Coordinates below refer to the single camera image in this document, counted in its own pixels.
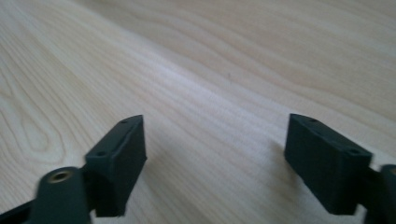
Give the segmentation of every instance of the wooden table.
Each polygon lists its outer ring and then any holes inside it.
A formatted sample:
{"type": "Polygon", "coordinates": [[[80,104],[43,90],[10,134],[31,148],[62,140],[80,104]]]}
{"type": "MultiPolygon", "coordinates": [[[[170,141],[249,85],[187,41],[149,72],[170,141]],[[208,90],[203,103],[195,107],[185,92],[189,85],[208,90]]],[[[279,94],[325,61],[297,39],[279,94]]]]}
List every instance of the wooden table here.
{"type": "Polygon", "coordinates": [[[361,223],[284,161],[289,113],[396,162],[395,1],[0,2],[0,212],[143,114],[126,217],[94,223],[361,223]]]}

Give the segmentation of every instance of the wood grain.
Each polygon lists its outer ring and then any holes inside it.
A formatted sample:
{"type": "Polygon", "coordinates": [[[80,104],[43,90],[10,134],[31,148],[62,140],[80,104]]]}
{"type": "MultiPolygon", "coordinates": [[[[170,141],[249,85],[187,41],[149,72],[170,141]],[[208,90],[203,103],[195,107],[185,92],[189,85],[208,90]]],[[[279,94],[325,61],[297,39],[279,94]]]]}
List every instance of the wood grain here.
{"type": "Polygon", "coordinates": [[[396,162],[394,1],[0,2],[0,212],[143,114],[127,215],[95,223],[361,223],[284,162],[289,113],[396,162]]]}

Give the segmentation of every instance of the mounting hole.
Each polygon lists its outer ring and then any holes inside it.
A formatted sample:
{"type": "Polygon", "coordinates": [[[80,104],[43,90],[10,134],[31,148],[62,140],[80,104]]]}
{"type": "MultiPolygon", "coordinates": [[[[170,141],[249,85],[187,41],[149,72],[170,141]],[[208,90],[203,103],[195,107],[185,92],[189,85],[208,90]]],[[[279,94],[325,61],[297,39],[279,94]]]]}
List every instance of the mounting hole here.
{"type": "Polygon", "coordinates": [[[348,152],[352,155],[359,155],[361,154],[361,152],[359,150],[357,150],[356,148],[351,148],[348,150],[348,152]]]}
{"type": "Polygon", "coordinates": [[[98,157],[104,157],[107,153],[105,151],[98,151],[96,152],[96,156],[98,157]]]}
{"type": "Polygon", "coordinates": [[[72,172],[70,171],[60,171],[56,174],[53,174],[52,176],[49,177],[49,183],[51,184],[56,184],[65,181],[66,179],[70,178],[72,176],[72,172]]]}

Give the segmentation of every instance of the light wood surface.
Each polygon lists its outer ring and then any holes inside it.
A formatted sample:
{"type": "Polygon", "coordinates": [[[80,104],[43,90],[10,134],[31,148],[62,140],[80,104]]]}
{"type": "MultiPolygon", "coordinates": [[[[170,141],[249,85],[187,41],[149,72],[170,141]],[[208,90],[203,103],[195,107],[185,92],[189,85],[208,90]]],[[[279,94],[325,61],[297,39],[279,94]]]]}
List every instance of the light wood surface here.
{"type": "Polygon", "coordinates": [[[285,163],[289,113],[396,163],[396,2],[0,2],[0,212],[143,114],[126,217],[95,223],[361,223],[285,163]]]}

